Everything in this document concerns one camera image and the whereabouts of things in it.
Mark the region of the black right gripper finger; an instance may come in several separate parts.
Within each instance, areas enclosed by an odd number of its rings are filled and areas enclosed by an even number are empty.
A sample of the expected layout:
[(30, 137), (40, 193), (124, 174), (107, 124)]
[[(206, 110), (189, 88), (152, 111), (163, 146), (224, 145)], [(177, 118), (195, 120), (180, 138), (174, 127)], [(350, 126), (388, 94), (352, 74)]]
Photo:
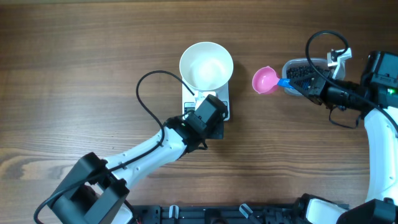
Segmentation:
[(310, 99), (310, 89), (313, 79), (290, 79), (289, 85), (301, 93), (304, 97)]
[(288, 79), (289, 80), (296, 80), (298, 78), (303, 78), (303, 77), (317, 77), (319, 76), (319, 74), (323, 74), (318, 73), (316, 71), (289, 71), (288, 72)]

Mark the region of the pink scoop blue handle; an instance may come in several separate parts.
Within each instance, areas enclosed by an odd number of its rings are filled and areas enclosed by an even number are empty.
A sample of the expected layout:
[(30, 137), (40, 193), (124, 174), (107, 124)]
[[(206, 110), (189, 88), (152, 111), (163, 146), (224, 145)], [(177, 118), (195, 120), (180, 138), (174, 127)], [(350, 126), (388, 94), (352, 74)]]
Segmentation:
[(270, 66), (259, 69), (253, 76), (252, 87), (260, 95), (270, 95), (279, 86), (294, 89), (288, 78), (279, 78), (276, 71)]

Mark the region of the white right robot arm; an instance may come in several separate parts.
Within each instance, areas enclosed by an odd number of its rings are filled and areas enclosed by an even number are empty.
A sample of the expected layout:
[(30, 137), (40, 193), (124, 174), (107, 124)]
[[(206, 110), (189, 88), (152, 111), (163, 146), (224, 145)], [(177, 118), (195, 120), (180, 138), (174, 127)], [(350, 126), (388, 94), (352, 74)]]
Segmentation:
[(364, 204), (346, 210), (328, 200), (303, 195), (295, 215), (305, 223), (397, 223), (397, 55), (372, 51), (359, 83), (337, 79), (332, 62), (290, 85), (316, 105), (360, 112), (368, 135), (370, 175)]

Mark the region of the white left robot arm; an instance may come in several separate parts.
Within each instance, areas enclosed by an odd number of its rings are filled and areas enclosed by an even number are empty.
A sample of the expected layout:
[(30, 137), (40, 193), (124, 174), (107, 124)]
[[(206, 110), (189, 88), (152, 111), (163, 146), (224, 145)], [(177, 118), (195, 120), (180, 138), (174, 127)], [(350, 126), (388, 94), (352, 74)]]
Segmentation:
[(81, 157), (52, 195), (35, 210), (48, 207), (62, 223), (129, 223), (133, 212), (126, 197), (141, 179), (194, 150), (207, 149), (207, 139), (222, 139), (228, 107), (208, 95), (195, 110), (169, 118), (160, 131), (123, 153), (100, 159)]

